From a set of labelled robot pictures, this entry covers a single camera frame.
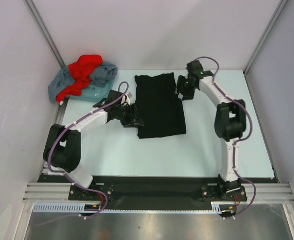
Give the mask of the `black t shirt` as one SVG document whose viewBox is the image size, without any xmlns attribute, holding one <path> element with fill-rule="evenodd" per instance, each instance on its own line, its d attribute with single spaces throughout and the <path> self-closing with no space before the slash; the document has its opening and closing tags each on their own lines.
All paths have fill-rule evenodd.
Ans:
<svg viewBox="0 0 294 240">
<path fill-rule="evenodd" d="M 157 76 L 136 75 L 135 105 L 144 126 L 139 139 L 165 138 L 186 134 L 181 99 L 176 93 L 174 73 Z"/>
</svg>

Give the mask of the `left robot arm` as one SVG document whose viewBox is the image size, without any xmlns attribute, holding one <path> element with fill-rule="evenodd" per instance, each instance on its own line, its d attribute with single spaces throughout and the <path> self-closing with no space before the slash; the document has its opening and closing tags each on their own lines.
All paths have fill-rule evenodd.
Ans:
<svg viewBox="0 0 294 240">
<path fill-rule="evenodd" d="M 54 124 L 49 130 L 43 160 L 50 171 L 80 185 L 79 193 L 87 200 L 96 196 L 97 187 L 91 184 L 93 177 L 81 164 L 81 142 L 94 129 L 113 120 L 119 120 L 124 128 L 144 126 L 129 94 L 111 90 L 108 97 L 93 105 L 86 115 L 68 125 Z"/>
</svg>

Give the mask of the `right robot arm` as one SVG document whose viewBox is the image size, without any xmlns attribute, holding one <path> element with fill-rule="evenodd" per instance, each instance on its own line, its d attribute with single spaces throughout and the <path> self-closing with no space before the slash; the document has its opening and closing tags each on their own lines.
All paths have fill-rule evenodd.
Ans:
<svg viewBox="0 0 294 240">
<path fill-rule="evenodd" d="M 205 71 L 198 60 L 187 64 L 186 77 L 179 76 L 177 92 L 184 101 L 192 100 L 196 90 L 203 92 L 216 107 L 214 130 L 221 142 L 222 170 L 214 197 L 230 200 L 240 190 L 241 183 L 236 174 L 239 140 L 246 131 L 245 102 L 233 100 L 215 82 L 215 74 Z"/>
</svg>

